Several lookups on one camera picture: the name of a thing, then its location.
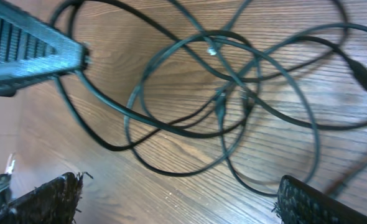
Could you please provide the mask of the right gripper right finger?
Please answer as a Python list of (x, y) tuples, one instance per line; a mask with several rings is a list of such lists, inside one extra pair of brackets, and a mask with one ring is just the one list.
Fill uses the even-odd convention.
[(293, 176), (282, 177), (275, 203), (282, 223), (367, 224), (367, 216)]

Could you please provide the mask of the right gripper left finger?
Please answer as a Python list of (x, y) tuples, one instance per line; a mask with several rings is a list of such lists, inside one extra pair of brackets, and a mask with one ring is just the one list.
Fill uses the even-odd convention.
[(12, 198), (11, 179), (10, 174), (0, 174), (0, 224), (75, 222), (82, 173), (64, 173), (19, 198)]

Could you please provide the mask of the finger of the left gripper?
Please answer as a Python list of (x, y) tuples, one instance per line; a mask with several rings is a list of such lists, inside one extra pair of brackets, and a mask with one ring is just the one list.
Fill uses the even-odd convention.
[(0, 1), (0, 96), (86, 68), (88, 55), (85, 45)]

